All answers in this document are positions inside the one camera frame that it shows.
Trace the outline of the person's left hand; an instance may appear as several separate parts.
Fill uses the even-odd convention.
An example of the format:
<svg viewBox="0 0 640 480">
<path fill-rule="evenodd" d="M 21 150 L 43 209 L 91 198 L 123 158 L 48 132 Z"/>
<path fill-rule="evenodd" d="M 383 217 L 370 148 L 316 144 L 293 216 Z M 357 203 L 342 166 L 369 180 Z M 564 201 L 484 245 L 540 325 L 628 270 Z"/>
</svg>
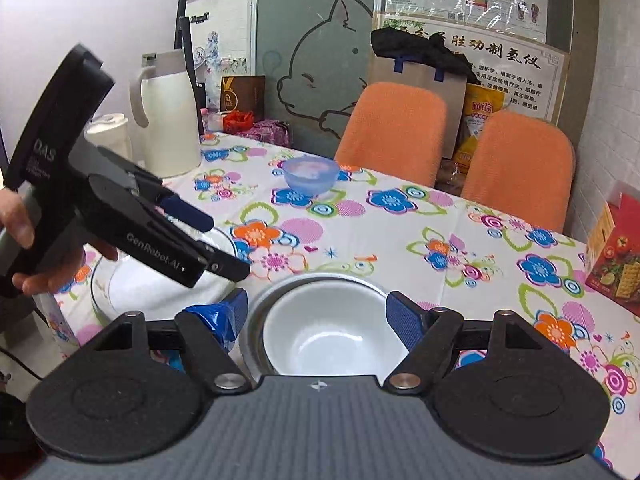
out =
<svg viewBox="0 0 640 480">
<path fill-rule="evenodd" d="M 17 260 L 11 275 L 13 287 L 26 296 L 53 294 L 69 282 L 84 265 L 84 244 L 67 248 L 52 263 L 41 265 L 41 246 L 21 196 L 1 189 L 1 226 L 21 246 L 24 257 Z"/>
</svg>

